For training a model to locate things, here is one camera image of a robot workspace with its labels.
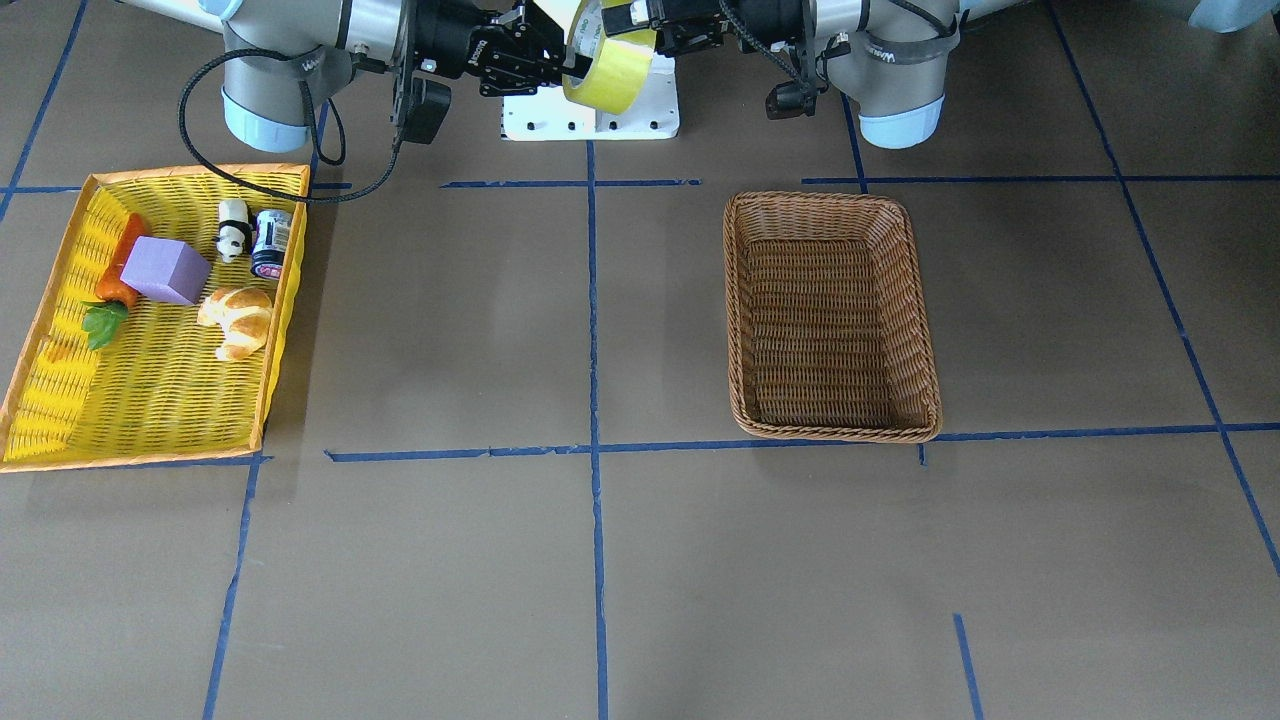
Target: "wicker basket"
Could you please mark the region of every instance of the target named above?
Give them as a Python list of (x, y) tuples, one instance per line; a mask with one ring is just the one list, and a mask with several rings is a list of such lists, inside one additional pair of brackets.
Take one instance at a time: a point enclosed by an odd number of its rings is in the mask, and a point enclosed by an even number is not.
[[(227, 165), (250, 182), (306, 195), (306, 165)], [(90, 351), (82, 301), (93, 301), (129, 213), (151, 234), (189, 242), (216, 259), (218, 202), (293, 214), (279, 282), (255, 278), (248, 258), (214, 260), (205, 293), (260, 287), (274, 299), (266, 347), (221, 363), (219, 328), (196, 325), (195, 306), (142, 301), (111, 345)], [(247, 455), (280, 374), (298, 290), (306, 206), (237, 187), (200, 167), (95, 174), (84, 182), (0, 409), (0, 473)]]
[(746, 192), (724, 210), (730, 398), (748, 433), (924, 442), (942, 425), (915, 240), (886, 197)]

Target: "roll of tape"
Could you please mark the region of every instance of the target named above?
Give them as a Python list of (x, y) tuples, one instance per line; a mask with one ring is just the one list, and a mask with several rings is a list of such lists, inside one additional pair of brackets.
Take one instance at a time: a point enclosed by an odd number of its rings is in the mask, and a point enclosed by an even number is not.
[(579, 105), (620, 115), (635, 102), (649, 77), (658, 33), (637, 29), (608, 37), (604, 35), (604, 8), (628, 5), (630, 0), (582, 0), (573, 14), (568, 47), (591, 59), (586, 77), (564, 76), (564, 97)]

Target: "purple cube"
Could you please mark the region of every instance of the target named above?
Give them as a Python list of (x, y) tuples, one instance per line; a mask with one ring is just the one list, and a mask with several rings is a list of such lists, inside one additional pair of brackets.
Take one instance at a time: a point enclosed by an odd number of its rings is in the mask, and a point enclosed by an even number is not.
[(124, 263), (124, 284), (160, 302), (195, 305), (212, 268), (180, 240), (142, 236)]

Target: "bread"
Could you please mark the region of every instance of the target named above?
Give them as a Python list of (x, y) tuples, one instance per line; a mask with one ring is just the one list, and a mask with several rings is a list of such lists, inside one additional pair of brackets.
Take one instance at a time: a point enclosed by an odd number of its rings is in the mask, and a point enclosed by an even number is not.
[(243, 360), (266, 345), (271, 329), (271, 297), (261, 290), (220, 287), (205, 299), (196, 324), (221, 325), (219, 360)]

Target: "brown basket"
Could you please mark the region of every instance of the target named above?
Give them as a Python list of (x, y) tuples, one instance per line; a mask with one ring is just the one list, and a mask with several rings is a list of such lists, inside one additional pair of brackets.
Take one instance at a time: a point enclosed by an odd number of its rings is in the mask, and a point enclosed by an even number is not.
[(724, 209), (733, 419), (773, 438), (924, 442), (938, 377), (906, 210), (745, 192)]

